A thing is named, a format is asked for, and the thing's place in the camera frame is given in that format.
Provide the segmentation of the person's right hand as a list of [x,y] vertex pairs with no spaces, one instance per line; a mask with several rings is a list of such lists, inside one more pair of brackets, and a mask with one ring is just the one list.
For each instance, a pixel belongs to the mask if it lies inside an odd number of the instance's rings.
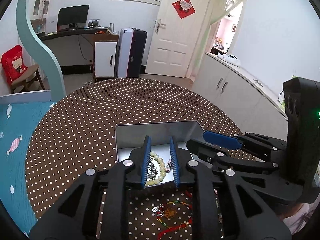
[[308,213],[310,208],[313,206],[314,204],[296,203],[293,206],[289,207],[286,211],[277,214],[277,217],[281,220],[289,217],[299,218],[305,213]]

